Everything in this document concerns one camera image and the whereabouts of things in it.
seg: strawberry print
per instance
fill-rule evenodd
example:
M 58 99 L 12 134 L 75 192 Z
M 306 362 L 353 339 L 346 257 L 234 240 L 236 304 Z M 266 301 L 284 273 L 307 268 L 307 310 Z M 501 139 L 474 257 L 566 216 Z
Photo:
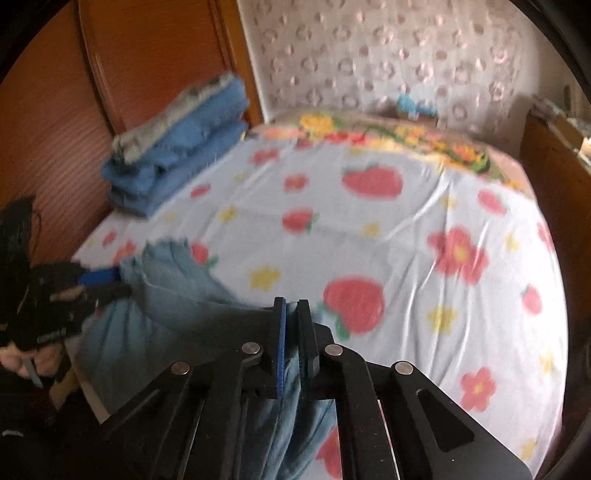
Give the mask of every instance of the strawberry print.
M 209 258 L 208 248 L 199 241 L 191 244 L 191 256 L 199 265 L 203 265 L 208 269 L 215 267 L 217 261 L 219 260 L 217 255 L 215 257 Z
M 391 167 L 371 165 L 365 170 L 348 170 L 341 182 L 358 195 L 376 199 L 394 200 L 402 192 L 402 177 Z
M 135 243 L 133 243 L 131 240 L 127 240 L 125 245 L 117 249 L 117 252 L 113 258 L 113 266 L 119 265 L 121 260 L 123 260 L 125 257 L 131 257 L 137 248 L 138 247 L 135 245 Z
M 312 223 L 318 220 L 318 214 L 311 208 L 300 208 L 287 212 L 281 219 L 283 228 L 291 233 L 304 233 L 312 230 Z
M 366 136 L 360 133 L 349 134 L 349 142 L 355 147 L 361 147 L 365 145 Z
M 504 215 L 507 208 L 501 203 L 499 197 L 491 190 L 481 190 L 478 192 L 478 203 L 488 212 L 496 215 Z
M 279 150 L 276 148 L 269 148 L 267 150 L 257 151 L 249 160 L 250 163 L 260 167 L 269 161 L 279 160 Z
M 117 232 L 115 232 L 114 230 L 111 230 L 103 238 L 103 247 L 108 247 L 110 244 L 112 244 L 115 241 L 116 238 L 117 238 Z
M 320 308 L 337 315 L 336 334 L 343 340 L 371 332 L 384 315 L 384 291 L 371 278 L 337 278 L 324 289 L 323 300 Z
M 303 173 L 291 175 L 283 182 L 283 189 L 286 192 L 300 192 L 308 185 L 308 177 Z
M 322 460 L 326 471 L 332 478 L 343 478 L 343 470 L 340 463 L 339 428 L 334 427 L 329 437 L 320 447 L 317 460 Z
M 521 292 L 521 303 L 523 308 L 530 315 L 539 315 L 542 313 L 542 299 L 540 292 L 532 285 L 527 285 L 525 290 Z
M 305 150 L 306 148 L 310 148 L 313 143 L 308 140 L 307 138 L 300 138 L 295 144 L 296 150 Z
M 332 144 L 341 144 L 345 142 L 349 136 L 345 132 L 335 132 L 325 136 L 324 141 Z
M 209 183 L 205 185 L 198 185 L 193 190 L 191 190 L 191 198 L 196 199 L 198 197 L 202 197 L 205 195 L 209 190 L 211 190 L 212 186 Z
M 552 241 L 552 236 L 550 235 L 550 230 L 542 223 L 538 223 L 538 236 L 549 251 L 553 252 L 555 250 L 554 242 Z

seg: yellow star print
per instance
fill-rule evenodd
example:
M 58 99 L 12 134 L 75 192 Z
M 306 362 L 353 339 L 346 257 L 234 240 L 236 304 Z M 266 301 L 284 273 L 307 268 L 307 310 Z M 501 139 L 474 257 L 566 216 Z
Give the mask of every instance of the yellow star print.
M 451 333 L 452 323 L 457 318 L 457 312 L 453 309 L 437 307 L 427 315 L 429 321 L 433 324 L 434 333 Z
M 237 209 L 234 206 L 228 207 L 225 210 L 222 210 L 220 213 L 220 222 L 228 223 L 231 222 L 236 218 Z
M 363 235 L 364 236 L 368 236 L 370 238 L 376 238 L 381 232 L 382 232 L 382 229 L 379 227 L 379 223 L 377 223 L 377 222 L 366 223 L 363 226 Z
M 542 372 L 544 372 L 544 375 L 548 375 L 554 370 L 554 355 L 550 350 L 540 356 L 540 365 L 542 366 Z
M 519 455 L 519 458 L 522 462 L 527 462 L 528 460 L 531 460 L 531 458 L 534 456 L 534 450 L 536 445 L 538 445 L 538 442 L 532 439 L 528 440 L 521 446 L 521 455 Z
M 505 248 L 509 252 L 517 252 L 519 250 L 520 244 L 515 239 L 515 235 L 512 233 L 508 233 L 505 235 Z
M 263 268 L 251 271 L 250 277 L 251 289 L 258 288 L 262 291 L 270 291 L 273 284 L 281 278 L 281 272 L 276 268 L 265 265 Z
M 457 200 L 449 195 L 444 195 L 439 199 L 439 203 L 443 205 L 446 210 L 453 210 L 457 206 Z
M 173 212 L 166 212 L 162 217 L 164 223 L 174 223 L 177 220 L 177 215 Z

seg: floral blanket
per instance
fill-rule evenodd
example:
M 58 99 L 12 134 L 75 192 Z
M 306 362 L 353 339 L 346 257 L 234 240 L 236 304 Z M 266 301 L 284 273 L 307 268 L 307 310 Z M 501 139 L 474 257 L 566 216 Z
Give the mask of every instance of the floral blanket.
M 492 147 L 465 135 L 426 128 L 413 122 L 332 111 L 294 112 L 255 132 L 266 139 L 299 139 L 300 144 L 326 141 L 347 144 L 350 153 L 361 150 L 409 153 L 411 158 L 471 172 L 483 179 L 532 196 L 523 177 L 503 171 L 493 156 L 502 157 Z
M 237 298 L 309 299 L 337 342 L 412 362 L 538 471 L 560 425 L 564 291 L 537 204 L 484 151 L 301 117 L 259 129 L 148 221 L 111 214 L 76 258 L 112 265 L 166 237 L 188 238 Z M 335 431 L 305 478 L 340 474 Z

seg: stack of folded blankets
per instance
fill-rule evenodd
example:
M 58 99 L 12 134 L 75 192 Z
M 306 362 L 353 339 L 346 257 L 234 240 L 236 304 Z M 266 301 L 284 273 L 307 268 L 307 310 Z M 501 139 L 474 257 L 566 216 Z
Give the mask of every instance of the stack of folded blankets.
M 240 140 L 247 129 L 240 120 L 247 107 L 244 84 L 228 72 L 181 92 L 159 115 L 115 137 L 113 154 L 102 169 L 111 184 L 109 201 L 151 216 Z

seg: person's hand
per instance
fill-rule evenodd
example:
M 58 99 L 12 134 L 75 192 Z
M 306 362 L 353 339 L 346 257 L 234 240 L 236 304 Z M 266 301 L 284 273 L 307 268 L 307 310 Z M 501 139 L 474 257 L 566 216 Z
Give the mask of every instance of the person's hand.
M 39 350 L 21 352 L 14 343 L 5 348 L 0 348 L 0 364 L 7 370 L 17 373 L 21 377 L 28 378 L 29 373 L 23 365 L 24 358 L 35 361 L 35 369 L 42 377 L 53 377 L 60 366 L 63 347 L 60 343 L 47 345 Z

